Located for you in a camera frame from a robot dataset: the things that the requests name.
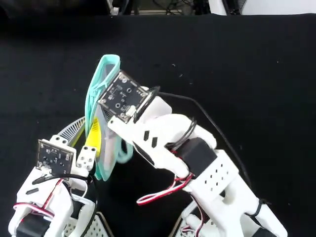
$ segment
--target black cable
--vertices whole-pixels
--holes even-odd
[[[97,209],[98,209],[99,193],[98,193],[98,190],[97,190],[96,179],[95,179],[94,175],[91,175],[90,178],[91,178],[91,180],[92,180],[92,183],[93,183],[93,185],[94,185],[94,189],[95,189],[95,192],[96,192],[95,206],[94,206],[94,210],[93,210],[92,216],[91,216],[91,218],[90,218],[90,220],[89,220],[87,226],[85,227],[85,229],[84,229],[84,231],[82,232],[82,235],[81,235],[80,237],[84,237],[84,236],[87,234],[87,232],[88,232],[88,230],[90,229],[90,226],[91,226],[91,224],[92,224],[92,222],[93,222],[93,220],[94,220],[94,217],[95,217],[95,215],[96,215],[96,213],[97,213]]]
[[[173,98],[178,98],[178,99],[182,99],[182,100],[189,100],[193,103],[195,103],[195,105],[202,111],[202,113],[206,116],[206,118],[211,122],[211,124],[215,127],[216,131],[219,133],[219,135],[222,137],[222,139],[224,140],[224,142],[226,143],[227,147],[229,148],[229,150],[231,151],[232,155],[235,157],[236,161],[239,163],[239,166],[241,168],[241,171],[243,173],[243,176],[245,178],[245,181],[247,183],[247,185],[249,186],[249,188],[251,189],[251,181],[248,175],[248,172],[246,170],[245,165],[242,163],[239,155],[237,154],[237,152],[234,150],[234,148],[232,147],[232,145],[230,144],[230,142],[228,141],[228,139],[226,138],[226,136],[224,135],[224,133],[222,132],[222,130],[217,126],[217,124],[214,122],[214,120],[210,117],[210,115],[208,115],[208,113],[206,112],[206,110],[202,107],[202,105],[200,105],[195,99],[191,98],[191,97],[187,97],[187,96],[183,96],[183,95],[176,95],[176,94],[172,94],[172,93],[166,93],[166,92],[159,92],[158,95],[161,96],[166,96],[166,97],[173,97]]]
[[[183,144],[190,137],[190,135],[193,133],[196,125],[197,125],[196,119],[192,118],[192,121],[191,121],[191,124],[190,124],[188,130],[178,139],[178,141],[167,143],[166,147],[171,150],[171,149]]]
[[[40,178],[37,178],[36,180],[34,180],[32,182],[32,184],[40,184],[40,183],[43,183],[43,182],[46,182],[48,180],[52,180],[52,179],[66,179],[66,178],[74,178],[74,179],[81,179],[81,180],[84,180],[86,181],[87,178],[86,177],[83,177],[83,176],[80,176],[80,175],[77,175],[77,174],[53,174],[53,175],[50,175],[50,176],[42,176]]]

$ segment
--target black cloth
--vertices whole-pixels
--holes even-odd
[[[49,139],[84,114],[87,87],[108,53],[120,55],[121,68],[142,85],[197,99],[289,236],[314,236],[315,28],[315,15],[58,18],[1,25],[1,236],[7,235],[16,192],[35,164],[37,139]],[[174,112],[214,130],[194,105],[166,101]],[[101,209],[113,233],[167,236],[190,197],[179,192],[141,207],[135,201],[166,188],[172,178],[138,155],[117,164],[109,181],[100,183]]]

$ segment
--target red and white wire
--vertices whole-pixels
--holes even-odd
[[[161,197],[164,197],[166,195],[169,195],[171,193],[174,193],[176,191],[179,191],[181,189],[183,189],[185,186],[187,186],[187,184],[189,183],[189,181],[192,179],[192,176],[193,174],[191,173],[187,178],[185,179],[180,179],[180,178],[176,178],[174,179],[172,185],[167,188],[166,190],[163,190],[163,191],[160,191],[160,192],[157,192],[157,193],[154,193],[154,194],[148,194],[148,195],[145,195],[143,197],[141,197],[140,199],[138,199],[136,201],[136,203],[141,206],[141,205],[145,205],[145,204],[148,204],[152,201],[155,201]],[[182,184],[178,185],[178,186],[175,186],[175,184],[178,182],[178,181],[183,181]]]
[[[54,193],[56,187],[57,187],[62,181],[63,181],[62,179],[58,180],[58,182],[56,183],[55,187],[53,188],[53,190],[50,192],[48,198],[46,199],[44,205],[42,206],[43,209],[45,209],[45,208],[47,207],[49,201],[51,200],[51,198],[52,198],[52,196],[53,196],[53,193]]]
[[[196,229],[196,233],[195,233],[195,237],[198,237],[198,235],[203,227],[203,224],[204,224],[204,215],[203,215],[203,212],[202,212],[201,207],[200,207],[199,203],[197,202],[197,200],[193,196],[192,196],[192,198],[197,203],[197,207],[198,207],[198,210],[199,210],[200,215],[201,215],[201,223],[198,226],[198,228]]]
[[[51,219],[54,218],[54,214],[51,213],[50,211],[47,211],[39,206],[36,206],[34,204],[28,203],[28,202],[17,202],[16,204],[14,204],[13,209],[16,210],[17,207],[19,206],[24,206],[24,207],[28,207],[30,209],[32,209],[33,211],[36,211],[38,213],[41,213]]]
[[[194,230],[190,226],[184,226],[180,229],[181,233],[194,232]]]

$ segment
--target white bracket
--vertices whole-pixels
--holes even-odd
[[[91,171],[97,155],[96,147],[83,146],[77,159],[77,167]]]

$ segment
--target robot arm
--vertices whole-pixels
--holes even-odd
[[[122,83],[126,81],[136,85],[128,75],[120,72],[100,97],[99,104],[114,115],[108,127],[133,145],[155,168],[170,170],[182,179],[192,173],[194,178],[184,190],[211,218],[220,236],[243,237],[245,227],[241,225],[240,218],[245,213],[255,214],[253,217],[259,224],[275,236],[287,236],[285,228],[270,208],[260,203],[240,177],[238,168],[226,152],[216,149],[216,140],[211,133],[196,125],[185,141],[168,149],[167,144],[183,138],[192,121],[184,115],[172,114],[171,107],[156,95],[152,99],[150,91],[146,94],[147,99],[140,104],[130,105],[125,113],[113,111],[111,104],[114,105],[115,100],[123,98],[128,103],[128,95],[122,91],[117,95],[113,89],[124,90]],[[198,151],[200,146],[204,147],[204,154]],[[181,156],[186,158],[177,156],[177,151],[182,151]],[[224,199],[219,198],[222,191],[226,192]]]
[[[15,213],[8,227],[12,236],[80,237],[90,225],[95,203],[71,193],[72,189],[86,193],[87,182],[81,179],[88,177],[89,171],[76,164],[76,150],[68,142],[59,135],[49,141],[39,140],[37,165],[17,193]],[[93,163],[95,153],[93,147],[84,146],[79,157]],[[81,179],[51,179],[54,176]],[[68,234],[65,226],[73,219],[75,202],[81,203],[82,208],[76,218],[77,225]]]
[[[216,149],[213,135],[194,119],[172,114],[172,108],[157,96],[156,89],[146,90],[119,72],[98,103],[105,113],[112,115],[107,127],[131,144],[152,166],[173,172],[174,184],[180,181],[182,185],[177,188],[173,185],[171,191],[181,188],[188,192],[209,216],[213,223],[211,227],[209,222],[204,225],[203,218],[202,224],[197,225],[196,216],[189,211],[183,213],[183,219],[196,230],[196,236],[199,233],[205,237],[248,236],[247,233],[254,233],[258,225],[246,214],[256,218],[275,236],[287,236],[269,207],[262,204],[245,184],[226,152]],[[97,146],[85,145],[76,159],[76,150],[68,145],[77,137],[65,139],[69,134],[62,131],[61,136],[54,135],[49,141],[39,140],[37,165],[17,194],[15,214],[9,223],[12,236],[25,233],[27,224],[28,227],[41,226],[36,233],[44,237],[80,237],[90,226],[95,204],[71,194],[70,190],[86,190],[87,182],[74,177],[87,177],[100,151]],[[60,178],[48,179],[56,174]],[[224,198],[220,196],[223,191],[226,193]],[[71,234],[67,234],[66,224],[73,220],[74,201],[81,202],[83,207],[75,220],[78,224]]]

